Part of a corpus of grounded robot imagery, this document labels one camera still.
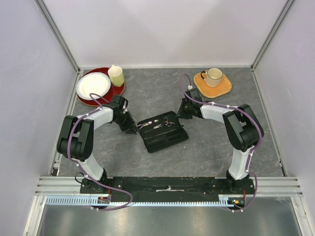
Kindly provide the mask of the silver scissors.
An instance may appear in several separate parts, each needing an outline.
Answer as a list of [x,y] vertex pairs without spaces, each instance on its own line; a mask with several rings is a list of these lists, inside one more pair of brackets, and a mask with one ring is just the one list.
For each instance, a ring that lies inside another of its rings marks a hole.
[[154,125],[153,129],[158,129],[158,128],[162,128],[164,126],[171,127],[175,124],[175,122],[172,122],[171,120],[169,120],[169,118],[164,117],[163,121],[161,121],[161,122],[159,119],[155,119],[154,124],[155,125]]
[[157,123],[158,121],[159,121],[158,119],[151,120],[151,121],[148,121],[148,122],[146,122],[146,123],[137,125],[137,128],[138,128],[138,129],[142,129],[142,128],[145,127],[145,126],[152,125],[153,123]]

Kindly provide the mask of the black zipper tool case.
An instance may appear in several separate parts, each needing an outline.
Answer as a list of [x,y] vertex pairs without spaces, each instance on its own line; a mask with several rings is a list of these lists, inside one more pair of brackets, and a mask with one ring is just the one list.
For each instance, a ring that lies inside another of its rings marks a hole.
[[143,121],[138,122],[137,125],[146,123],[151,120],[159,119],[160,122],[163,118],[167,117],[175,124],[171,127],[164,126],[162,128],[153,129],[154,123],[139,129],[141,138],[143,139],[144,145],[148,153],[154,153],[173,145],[179,144],[189,139],[187,132],[180,124],[178,117],[174,111],[169,111],[152,118],[147,118]]

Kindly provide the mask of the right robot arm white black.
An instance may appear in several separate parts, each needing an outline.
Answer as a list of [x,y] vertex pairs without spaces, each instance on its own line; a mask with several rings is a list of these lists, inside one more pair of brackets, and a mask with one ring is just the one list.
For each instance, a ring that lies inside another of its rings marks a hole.
[[249,166],[253,152],[264,136],[264,131],[251,107],[243,104],[239,107],[203,102],[197,89],[184,92],[177,117],[192,119],[204,118],[225,125],[228,139],[233,147],[232,162],[226,172],[226,178],[213,183],[217,191],[241,193],[253,192]]

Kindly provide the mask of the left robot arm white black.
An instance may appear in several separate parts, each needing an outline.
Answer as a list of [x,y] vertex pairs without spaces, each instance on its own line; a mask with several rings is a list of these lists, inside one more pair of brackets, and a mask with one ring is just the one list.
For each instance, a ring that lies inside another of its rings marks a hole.
[[108,188],[107,173],[93,155],[94,132],[107,123],[116,123],[126,134],[137,134],[139,130],[128,111],[128,100],[114,95],[112,101],[81,116],[68,115],[64,118],[57,142],[57,152],[78,166],[85,179],[92,181],[91,188],[96,193],[104,193]]

